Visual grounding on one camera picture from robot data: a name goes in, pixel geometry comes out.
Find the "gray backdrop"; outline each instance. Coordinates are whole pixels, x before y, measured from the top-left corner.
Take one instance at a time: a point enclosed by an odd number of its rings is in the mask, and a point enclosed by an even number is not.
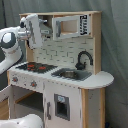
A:
[[[7,26],[19,25],[28,12],[102,11],[102,70],[115,77],[106,88],[106,121],[128,127],[128,1],[127,0],[3,0]],[[4,25],[0,3],[0,27]],[[2,76],[0,84],[6,86]]]

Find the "floor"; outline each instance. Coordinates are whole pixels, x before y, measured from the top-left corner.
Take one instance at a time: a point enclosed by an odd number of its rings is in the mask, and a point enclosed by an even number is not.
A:
[[[7,120],[9,118],[8,100],[0,103],[0,120]]]

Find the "toy kitchen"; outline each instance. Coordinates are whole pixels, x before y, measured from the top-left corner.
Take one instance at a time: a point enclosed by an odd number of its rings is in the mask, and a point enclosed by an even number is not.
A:
[[[44,128],[104,128],[105,87],[114,78],[101,71],[101,12],[38,17],[42,47],[30,49],[26,42],[27,62],[8,70],[10,118],[36,114]]]

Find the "door handle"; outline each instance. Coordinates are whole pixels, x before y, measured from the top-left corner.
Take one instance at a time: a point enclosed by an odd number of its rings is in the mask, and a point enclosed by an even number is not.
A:
[[[50,102],[47,103],[47,117],[48,117],[48,120],[51,120],[51,115],[49,113],[49,108],[50,108]]]
[[[61,34],[61,22],[60,21],[56,21],[56,26],[57,26],[56,36],[60,37],[60,34]]]

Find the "toy stove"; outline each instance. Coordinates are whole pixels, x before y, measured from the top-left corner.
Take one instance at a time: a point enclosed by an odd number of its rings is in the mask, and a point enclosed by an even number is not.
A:
[[[35,62],[30,62],[21,66],[16,67],[17,69],[29,71],[29,72],[36,72],[36,73],[46,73],[57,66],[53,65],[47,65],[47,64],[41,64],[41,63],[35,63]]]
[[[35,62],[14,66],[9,69],[10,84],[42,93],[44,79],[40,74],[45,74],[56,67]]]

